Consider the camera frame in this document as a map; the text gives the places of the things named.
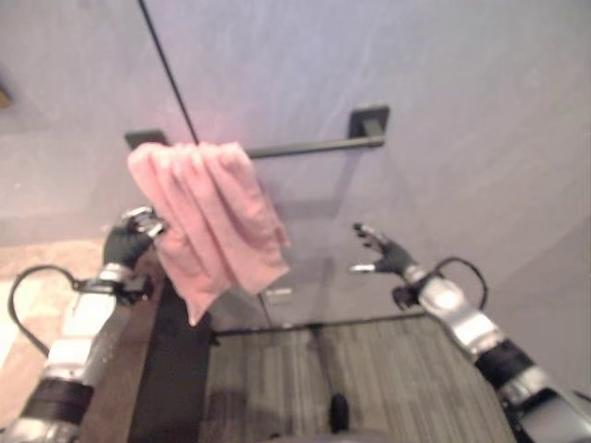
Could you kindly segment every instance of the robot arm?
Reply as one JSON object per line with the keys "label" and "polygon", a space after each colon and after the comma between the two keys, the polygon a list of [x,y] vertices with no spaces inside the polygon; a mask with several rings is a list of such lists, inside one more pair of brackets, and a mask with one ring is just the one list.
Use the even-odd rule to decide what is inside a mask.
{"label": "robot arm", "polygon": [[443,326],[465,357],[495,389],[520,442],[581,443],[591,441],[591,418],[569,390],[517,347],[462,290],[438,272],[427,272],[399,245],[365,224],[357,235],[382,258],[354,265],[352,272],[391,272],[405,286],[393,291],[402,309],[421,305]]}
{"label": "robot arm", "polygon": [[131,305],[151,294],[148,276],[137,276],[138,258],[163,231],[150,208],[130,211],[110,232],[103,268],[83,281],[68,309],[60,338],[50,349],[39,384],[19,418],[0,435],[3,443],[70,443],[114,348]]}

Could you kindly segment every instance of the black strip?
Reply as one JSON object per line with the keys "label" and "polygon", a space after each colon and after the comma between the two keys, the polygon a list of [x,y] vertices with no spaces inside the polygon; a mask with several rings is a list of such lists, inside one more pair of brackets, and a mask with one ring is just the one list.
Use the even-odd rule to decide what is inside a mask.
{"label": "black strip", "polygon": [[265,313],[265,318],[267,318],[267,323],[269,323],[269,327],[272,328],[273,322],[271,320],[271,314],[269,314],[269,309],[267,309],[267,304],[265,303],[262,293],[258,293],[257,297],[259,298],[260,305],[262,306],[262,310]]}
{"label": "black strip", "polygon": [[94,388],[74,381],[44,378],[29,397],[21,416],[79,425]]}
{"label": "black strip", "polygon": [[185,302],[163,287],[139,383],[128,443],[195,443],[205,404],[211,317],[187,323]]}
{"label": "black strip", "polygon": [[486,351],[475,363],[482,376],[495,389],[533,365],[534,362],[510,340]]}
{"label": "black strip", "polygon": [[303,329],[314,329],[321,327],[330,326],[354,326],[354,325],[365,325],[367,323],[377,323],[379,321],[396,321],[396,320],[407,320],[410,318],[421,318],[426,314],[424,312],[417,312],[416,314],[404,314],[401,316],[387,316],[387,317],[374,317],[368,319],[353,319],[353,320],[342,320],[335,321],[332,323],[303,323],[301,325],[294,325],[289,328],[269,328],[269,329],[230,329],[215,332],[216,337],[227,337],[233,335],[244,335],[244,334],[264,334],[267,332],[290,332],[292,330],[303,330]]}
{"label": "black strip", "polygon": [[154,45],[156,46],[156,51],[158,51],[158,56],[160,57],[160,61],[163,63],[164,70],[166,71],[166,76],[168,77],[168,81],[170,82],[170,86],[173,88],[173,92],[175,93],[176,101],[178,102],[178,106],[181,108],[181,113],[185,117],[185,122],[187,123],[188,130],[191,133],[191,137],[193,137],[193,141],[195,144],[199,144],[199,139],[197,138],[197,133],[195,132],[195,128],[191,123],[191,119],[188,116],[187,107],[183,102],[183,98],[181,97],[181,93],[176,86],[175,78],[173,77],[173,72],[168,65],[168,61],[166,60],[166,56],[164,55],[164,50],[160,45],[160,40],[158,39],[158,35],[156,34],[156,29],[154,28],[154,24],[151,21],[150,13],[148,12],[148,8],[144,0],[138,0],[139,7],[141,9],[141,13],[143,14],[146,24],[148,25],[148,30],[150,31],[151,39],[154,41]]}

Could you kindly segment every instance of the wire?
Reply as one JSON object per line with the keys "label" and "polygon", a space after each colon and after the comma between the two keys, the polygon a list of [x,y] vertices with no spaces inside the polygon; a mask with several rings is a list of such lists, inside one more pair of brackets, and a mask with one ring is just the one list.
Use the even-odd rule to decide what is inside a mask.
{"label": "wire", "polygon": [[589,397],[587,394],[584,394],[580,390],[573,390],[573,394],[576,395],[579,399],[583,399],[591,403],[591,397]]}
{"label": "wire", "polygon": [[480,309],[481,311],[484,310],[484,308],[488,302],[488,285],[487,285],[487,281],[485,280],[484,276],[482,275],[482,272],[475,264],[473,264],[470,261],[468,261],[464,258],[461,258],[461,257],[447,257],[447,258],[444,258],[442,261],[440,261],[435,266],[435,268],[433,268],[433,270],[430,272],[430,275],[439,274],[443,268],[445,268],[446,266],[448,266],[451,263],[462,263],[463,265],[467,266],[469,269],[471,269],[476,274],[476,276],[480,280],[480,283],[482,284],[482,297],[480,298],[480,303],[478,304],[478,309]]}
{"label": "wire", "polygon": [[16,277],[14,282],[12,283],[12,286],[10,288],[10,294],[8,295],[8,307],[7,307],[8,314],[10,315],[10,318],[12,319],[12,321],[15,322],[18,329],[20,329],[22,334],[25,337],[27,337],[27,339],[29,339],[29,341],[32,343],[32,345],[35,346],[35,348],[37,348],[45,356],[49,355],[49,347],[45,343],[43,343],[41,340],[39,340],[37,338],[37,336],[35,334],[33,334],[30,330],[28,330],[21,323],[20,319],[18,319],[17,309],[15,308],[15,294],[16,294],[17,288],[20,286],[20,284],[23,282],[23,280],[25,280],[27,277],[29,277],[31,274],[33,274],[35,272],[39,272],[41,270],[48,270],[48,269],[60,272],[70,282],[72,289],[77,289],[78,286],[80,285],[80,282],[78,280],[76,280],[74,278],[74,276],[72,274],[70,274],[69,271],[67,271],[64,268],[60,268],[59,266],[56,266],[56,265],[33,266],[31,268],[27,268],[27,269],[23,270]]}
{"label": "wire", "polygon": [[144,20],[146,20],[146,25],[148,26],[148,31],[150,32],[150,36],[152,41],[154,42],[154,46],[156,46],[156,52],[160,57],[160,62],[164,66],[164,71],[166,72],[166,76],[168,77],[168,82],[170,83],[171,88],[173,89],[173,94],[175,95],[176,102],[181,110],[181,114],[185,119],[185,123],[187,124],[188,131],[191,133],[191,137],[195,144],[199,144],[199,139],[197,138],[197,133],[195,132],[195,127],[193,127],[193,123],[191,122],[191,118],[188,114],[187,107],[185,106],[185,102],[183,102],[183,97],[176,85],[175,76],[173,75],[173,71],[168,64],[168,60],[166,60],[166,55],[164,55],[163,46],[160,43],[160,39],[158,38],[158,34],[156,33],[156,29],[154,28],[154,24],[151,21],[150,12],[148,11],[148,7],[146,6],[144,0],[138,0],[139,8],[141,9],[141,14],[144,16]]}

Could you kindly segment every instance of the gray carpet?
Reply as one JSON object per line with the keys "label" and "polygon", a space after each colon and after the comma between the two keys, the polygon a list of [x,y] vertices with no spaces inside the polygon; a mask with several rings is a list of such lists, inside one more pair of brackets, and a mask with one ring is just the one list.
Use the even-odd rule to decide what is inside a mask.
{"label": "gray carpet", "polygon": [[492,390],[428,318],[261,332],[211,348],[199,441],[328,431],[331,393],[351,425],[392,442],[514,442]]}

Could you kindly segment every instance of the black towel rack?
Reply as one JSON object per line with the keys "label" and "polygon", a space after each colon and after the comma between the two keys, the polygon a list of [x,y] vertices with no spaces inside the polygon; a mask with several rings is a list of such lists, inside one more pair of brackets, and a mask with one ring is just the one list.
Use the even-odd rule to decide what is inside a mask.
{"label": "black towel rack", "polygon": [[[251,159],[266,159],[284,155],[310,154],[330,150],[354,150],[359,148],[379,148],[386,141],[386,125],[390,108],[385,105],[355,109],[349,119],[348,138],[342,140],[294,143],[268,148],[258,148],[247,152]],[[164,132],[160,129],[127,132],[125,138],[133,150],[146,142],[168,144]]]}

